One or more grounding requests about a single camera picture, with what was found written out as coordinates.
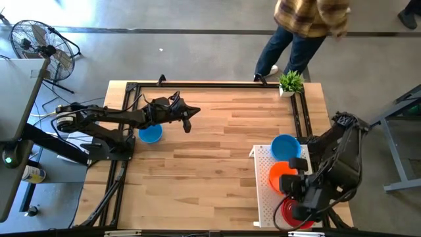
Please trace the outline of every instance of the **white pegboard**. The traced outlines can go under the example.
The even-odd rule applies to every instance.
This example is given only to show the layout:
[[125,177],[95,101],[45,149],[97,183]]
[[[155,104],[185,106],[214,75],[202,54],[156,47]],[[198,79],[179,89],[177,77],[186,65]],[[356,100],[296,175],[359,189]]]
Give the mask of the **white pegboard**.
[[[253,224],[262,228],[275,227],[272,216],[283,196],[276,193],[269,186],[268,177],[269,170],[272,165],[276,163],[276,160],[270,152],[270,145],[254,145],[250,152],[250,157],[255,158],[257,205],[259,207],[259,221],[256,221]],[[312,169],[307,145],[301,145],[301,158],[306,159],[309,165],[309,171],[307,171],[306,174],[311,174]],[[284,221],[280,210],[276,213],[276,220],[278,226],[282,228],[291,228],[291,226]],[[312,227],[322,227],[322,224],[314,223]]]

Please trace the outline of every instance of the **white pot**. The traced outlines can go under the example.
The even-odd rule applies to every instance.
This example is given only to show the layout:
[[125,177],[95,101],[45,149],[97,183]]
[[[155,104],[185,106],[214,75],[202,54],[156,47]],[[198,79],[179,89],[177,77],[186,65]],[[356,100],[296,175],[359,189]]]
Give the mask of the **white pot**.
[[281,97],[291,97],[295,92],[285,92],[281,86],[279,86],[279,94]]

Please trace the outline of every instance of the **wooden table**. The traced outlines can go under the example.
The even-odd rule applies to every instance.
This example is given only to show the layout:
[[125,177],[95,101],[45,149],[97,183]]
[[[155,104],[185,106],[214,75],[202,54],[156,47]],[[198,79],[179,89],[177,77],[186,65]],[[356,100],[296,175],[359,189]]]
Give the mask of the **wooden table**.
[[[110,81],[106,106],[121,109],[126,83]],[[189,134],[182,123],[173,122],[163,125],[159,143],[137,140],[118,228],[259,230],[253,226],[259,218],[254,162],[248,154],[253,145],[270,144],[278,134],[296,135],[290,98],[280,97],[277,89],[261,88],[142,88],[141,92],[151,100],[176,90],[201,112],[190,120]],[[306,83],[305,91],[313,134],[320,135],[330,128],[322,86]],[[141,100],[139,108],[144,105]],[[86,220],[103,197],[109,166],[109,161],[100,161],[88,170],[75,224]],[[113,204],[111,200],[109,216]],[[348,203],[335,210],[353,225]]]

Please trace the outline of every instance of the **blue bowl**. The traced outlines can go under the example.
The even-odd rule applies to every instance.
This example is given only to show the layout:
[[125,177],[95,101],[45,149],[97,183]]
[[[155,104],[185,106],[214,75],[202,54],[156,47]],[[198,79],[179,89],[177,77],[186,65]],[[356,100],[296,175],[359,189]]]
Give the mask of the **blue bowl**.
[[289,161],[290,158],[301,158],[300,143],[293,136],[282,134],[270,144],[270,152],[277,161]]
[[158,142],[162,137],[162,126],[160,124],[150,126],[146,129],[139,129],[141,141],[152,144]]

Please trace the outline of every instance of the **concrete floor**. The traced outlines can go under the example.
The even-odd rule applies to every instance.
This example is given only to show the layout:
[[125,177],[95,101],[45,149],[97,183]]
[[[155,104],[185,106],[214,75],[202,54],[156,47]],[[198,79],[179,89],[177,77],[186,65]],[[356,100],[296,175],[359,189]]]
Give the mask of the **concrete floor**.
[[[44,0],[39,4],[41,1],[28,0],[20,1],[19,5],[14,2],[0,3],[0,8],[3,3],[6,6],[3,14],[12,23],[30,18],[53,26],[102,28],[274,30],[276,27],[272,20],[276,1]],[[352,0],[350,31],[407,32],[396,17],[407,2]],[[0,54],[15,57],[7,40],[8,34],[0,31]],[[65,36],[75,41],[84,54],[76,61],[70,78],[62,82],[76,94],[56,90],[69,101],[103,97],[109,80],[157,80],[160,74],[165,74],[169,80],[250,81],[256,60],[269,38],[181,34]],[[421,72],[419,42],[420,38],[345,38],[337,43],[328,38],[310,62],[309,70],[311,80],[323,85],[329,114],[349,111],[369,119],[377,115],[383,105],[418,85]],[[286,65],[289,50],[286,49],[278,61],[280,68]],[[42,104],[52,97],[53,94],[43,88],[37,103]],[[47,106],[48,112],[63,103],[55,101]],[[42,125],[43,129],[51,130],[48,122]],[[364,179],[351,201],[355,226],[362,230],[419,236],[421,188],[384,193],[383,185],[396,182],[399,177],[378,129],[364,141],[363,165]],[[81,183],[40,186],[51,190],[52,198],[43,201],[43,192],[37,193],[41,197],[35,197],[34,204],[44,207],[45,214],[32,217],[35,221],[24,220],[28,223],[25,230],[68,226],[81,186]],[[63,195],[69,190],[77,195]],[[72,205],[56,207],[53,197],[67,199]],[[8,221],[0,224],[0,232],[16,231],[14,224],[22,218],[21,213],[12,211]]]

